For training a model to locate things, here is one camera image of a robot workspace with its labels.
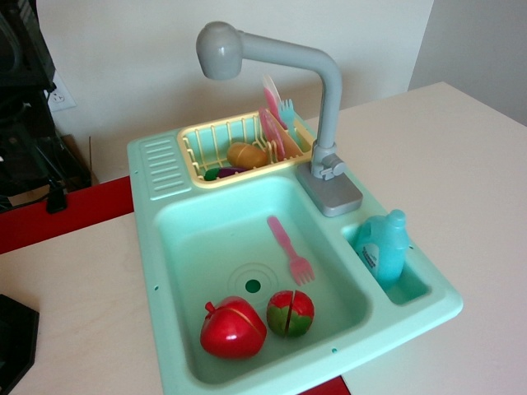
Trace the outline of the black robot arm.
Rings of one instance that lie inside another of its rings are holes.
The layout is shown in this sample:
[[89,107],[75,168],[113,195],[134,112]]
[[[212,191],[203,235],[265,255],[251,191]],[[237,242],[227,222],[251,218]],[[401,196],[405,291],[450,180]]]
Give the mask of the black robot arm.
[[1,2],[1,87],[54,87],[55,66],[44,36],[36,2]]

